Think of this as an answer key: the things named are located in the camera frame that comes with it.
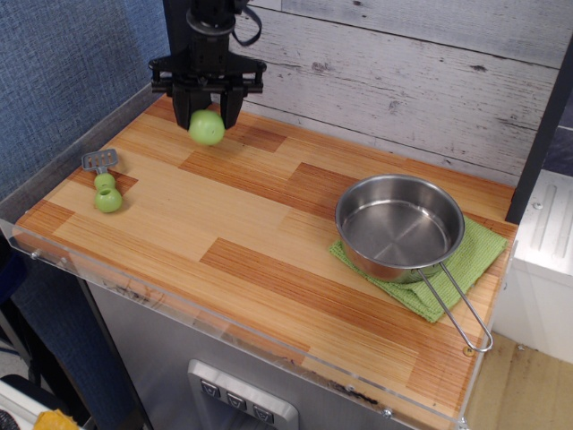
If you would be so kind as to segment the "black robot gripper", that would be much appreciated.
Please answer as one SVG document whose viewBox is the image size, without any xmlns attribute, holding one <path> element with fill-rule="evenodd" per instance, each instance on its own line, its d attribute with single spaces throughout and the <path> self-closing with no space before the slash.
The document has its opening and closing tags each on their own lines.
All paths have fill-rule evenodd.
<svg viewBox="0 0 573 430">
<path fill-rule="evenodd" d="M 150 60 L 151 88 L 172 96 L 177 124 L 188 130 L 192 114 L 210 106 L 210 93 L 220 95 L 226 129 L 235 126 L 244 96 L 261 93 L 266 64 L 229 49 L 228 34 L 193 33 L 186 48 Z"/>
</svg>

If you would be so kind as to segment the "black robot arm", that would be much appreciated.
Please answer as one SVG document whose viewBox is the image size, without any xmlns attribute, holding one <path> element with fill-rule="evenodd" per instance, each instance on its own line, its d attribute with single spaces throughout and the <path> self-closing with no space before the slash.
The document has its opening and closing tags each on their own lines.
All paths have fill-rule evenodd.
<svg viewBox="0 0 573 430">
<path fill-rule="evenodd" d="M 230 50 L 230 39 L 238 38 L 235 17 L 245 14 L 259 30 L 237 41 L 243 47 L 261 36 L 261 19 L 246 1 L 165 1 L 163 6 L 170 54 L 150 60 L 152 90 L 172 99 L 175 119 L 185 129 L 192 114 L 208 108 L 218 94 L 224 127 L 233 127 L 244 98 L 263 91 L 267 69 L 263 61 Z"/>
</svg>

